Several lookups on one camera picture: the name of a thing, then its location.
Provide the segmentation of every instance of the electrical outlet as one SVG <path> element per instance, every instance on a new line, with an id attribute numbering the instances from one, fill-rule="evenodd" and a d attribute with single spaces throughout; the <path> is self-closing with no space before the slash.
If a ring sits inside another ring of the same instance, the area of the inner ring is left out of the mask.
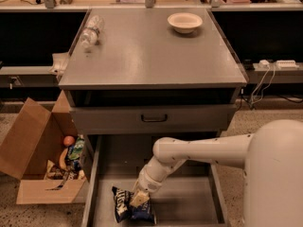
<path id="1" fill-rule="evenodd" d="M 258 63 L 258 67 L 259 68 L 269 68 L 270 67 L 270 63 L 267 60 L 261 60 Z"/>
<path id="2" fill-rule="evenodd" d="M 9 77 L 10 86 L 22 86 L 22 81 L 19 76 L 10 76 Z"/>

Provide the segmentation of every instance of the orange object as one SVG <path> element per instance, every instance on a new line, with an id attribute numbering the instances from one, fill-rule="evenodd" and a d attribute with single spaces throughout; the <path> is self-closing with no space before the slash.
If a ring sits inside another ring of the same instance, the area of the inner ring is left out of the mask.
<path id="1" fill-rule="evenodd" d="M 73 136 L 65 136 L 63 139 L 63 144 L 65 147 L 70 147 L 75 144 L 75 138 Z"/>

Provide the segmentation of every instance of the open cardboard box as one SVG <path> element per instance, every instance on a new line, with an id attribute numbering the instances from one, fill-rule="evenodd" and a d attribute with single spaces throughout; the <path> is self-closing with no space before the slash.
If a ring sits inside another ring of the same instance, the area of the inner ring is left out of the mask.
<path id="1" fill-rule="evenodd" d="M 85 202 L 88 182 L 44 180 L 47 160 L 58 165 L 66 135 L 77 136 L 62 92 L 52 112 L 28 98 L 0 146 L 0 171 L 21 180 L 17 204 Z"/>

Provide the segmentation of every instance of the plastic water bottle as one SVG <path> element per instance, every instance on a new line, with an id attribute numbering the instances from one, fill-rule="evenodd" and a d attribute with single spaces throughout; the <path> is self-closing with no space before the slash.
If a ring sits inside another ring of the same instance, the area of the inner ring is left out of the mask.
<path id="1" fill-rule="evenodd" d="M 97 41 L 101 30 L 104 27 L 103 19 L 95 15 L 86 24 L 83 32 L 81 33 L 80 41 L 85 50 L 90 50 Z"/>

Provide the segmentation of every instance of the banana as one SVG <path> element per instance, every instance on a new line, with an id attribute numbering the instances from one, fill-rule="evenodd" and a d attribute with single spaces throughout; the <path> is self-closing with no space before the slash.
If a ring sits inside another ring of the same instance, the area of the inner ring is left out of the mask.
<path id="1" fill-rule="evenodd" d="M 65 149 L 63 150 L 63 152 L 61 153 L 61 155 L 60 155 L 59 167 L 60 167 L 62 170 L 67 170 L 66 163 L 65 163 L 65 156 L 66 156 L 66 154 L 67 154 L 67 151 L 68 151 L 68 148 L 65 148 Z"/>

